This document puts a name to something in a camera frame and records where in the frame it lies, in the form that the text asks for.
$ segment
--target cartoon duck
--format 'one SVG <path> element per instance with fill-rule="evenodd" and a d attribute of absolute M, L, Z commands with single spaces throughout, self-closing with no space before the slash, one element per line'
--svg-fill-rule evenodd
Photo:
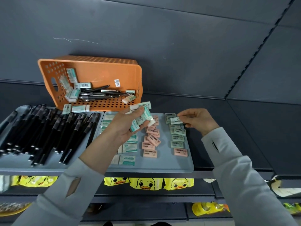
<path fill-rule="evenodd" d="M 153 178 L 138 178 L 136 189 L 155 190 L 155 180 Z"/>
<path fill-rule="evenodd" d="M 171 188 L 170 190 L 178 190 L 178 189 L 183 189 L 188 185 L 188 181 L 186 178 L 175 178 L 171 182 Z"/>
<path fill-rule="evenodd" d="M 112 183 L 114 183 L 115 185 L 119 185 L 125 182 L 129 182 L 129 178 L 111 178 L 111 186 L 113 185 Z"/>

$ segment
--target orange plastic basket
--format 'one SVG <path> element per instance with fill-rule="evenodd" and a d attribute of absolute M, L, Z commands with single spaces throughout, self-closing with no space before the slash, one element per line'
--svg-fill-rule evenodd
<path fill-rule="evenodd" d="M 68 77 L 66 68 L 75 68 L 78 82 L 90 82 L 93 88 L 110 85 L 110 89 L 136 91 L 136 99 L 129 104 L 122 102 L 126 96 L 120 96 L 92 102 L 79 99 L 76 103 L 71 103 L 72 105 L 90 105 L 90 111 L 119 111 L 129 107 L 130 104 L 141 102 L 142 69 L 136 60 L 67 55 L 55 59 L 39 59 L 38 64 L 46 88 L 60 110 L 64 104 L 69 104 L 64 97 L 66 91 L 59 82 L 62 75 Z M 120 87 L 115 86 L 115 79 L 119 79 Z"/>

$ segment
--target basket handle hole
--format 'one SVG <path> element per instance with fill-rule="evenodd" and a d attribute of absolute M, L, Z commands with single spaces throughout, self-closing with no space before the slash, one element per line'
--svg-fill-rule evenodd
<path fill-rule="evenodd" d="M 58 91 L 58 83 L 56 82 L 54 77 L 51 78 L 51 84 L 52 84 L 53 88 L 55 89 L 55 91 L 57 92 Z"/>

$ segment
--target gray sleeve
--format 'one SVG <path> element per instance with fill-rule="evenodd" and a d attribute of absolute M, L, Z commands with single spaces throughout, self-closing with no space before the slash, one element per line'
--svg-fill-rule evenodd
<path fill-rule="evenodd" d="M 298 226 L 223 128 L 214 129 L 202 141 L 235 225 Z"/>
<path fill-rule="evenodd" d="M 77 189 L 66 197 L 70 184 L 76 178 L 81 178 Z M 19 216 L 13 226 L 78 225 L 103 179 L 103 175 L 93 171 L 80 159 L 75 160 L 56 182 Z"/>

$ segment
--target hand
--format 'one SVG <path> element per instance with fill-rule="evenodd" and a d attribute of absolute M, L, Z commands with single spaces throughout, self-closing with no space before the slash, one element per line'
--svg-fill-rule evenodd
<path fill-rule="evenodd" d="M 177 115 L 187 128 L 195 128 L 202 136 L 207 135 L 212 130 L 219 128 L 219 125 L 211 117 L 207 109 L 190 108 Z"/>
<path fill-rule="evenodd" d="M 142 125 L 140 125 L 140 129 L 135 132 L 130 131 L 130 127 L 134 119 L 140 117 L 144 112 L 144 107 L 140 107 L 135 110 L 131 114 L 126 114 L 129 112 L 128 109 L 124 109 L 118 112 L 112 122 L 108 125 L 108 127 L 103 132 L 111 132 L 111 135 L 115 135 L 115 140 L 120 143 L 120 145 L 124 144 L 129 138 L 140 131 L 142 128 L 145 128 L 149 121 L 145 121 Z"/>

